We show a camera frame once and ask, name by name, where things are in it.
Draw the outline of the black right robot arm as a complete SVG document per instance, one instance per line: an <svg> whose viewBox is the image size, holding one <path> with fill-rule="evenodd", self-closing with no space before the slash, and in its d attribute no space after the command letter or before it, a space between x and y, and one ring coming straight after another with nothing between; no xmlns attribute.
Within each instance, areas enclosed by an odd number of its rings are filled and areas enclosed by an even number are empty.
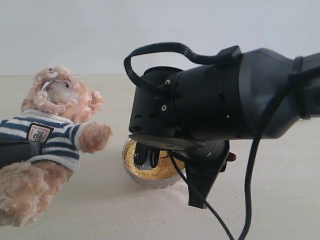
<svg viewBox="0 0 320 240"><path fill-rule="evenodd" d="M132 57L161 52L182 54L196 67L157 66L142 76L133 71ZM277 139L298 120L320 115L317 53L290 59L267 48L243 53L232 46L204 56L166 42L134 50L124 69L136 86L128 129L138 159L149 148L172 151L185 163L188 204L200 209L226 168L230 141L254 138L276 94L284 99L267 121L263 139Z"/></svg>

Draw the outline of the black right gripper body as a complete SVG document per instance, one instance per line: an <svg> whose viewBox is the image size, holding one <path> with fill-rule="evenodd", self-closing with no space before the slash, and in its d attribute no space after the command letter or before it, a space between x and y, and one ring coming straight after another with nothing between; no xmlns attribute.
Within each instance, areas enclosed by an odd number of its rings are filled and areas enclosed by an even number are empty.
<svg viewBox="0 0 320 240"><path fill-rule="evenodd" d="M180 171L185 171L188 187L188 205L205 208L207 199L219 173L224 172L230 153L228 140L206 141L204 146L176 150L172 153Z"/></svg>

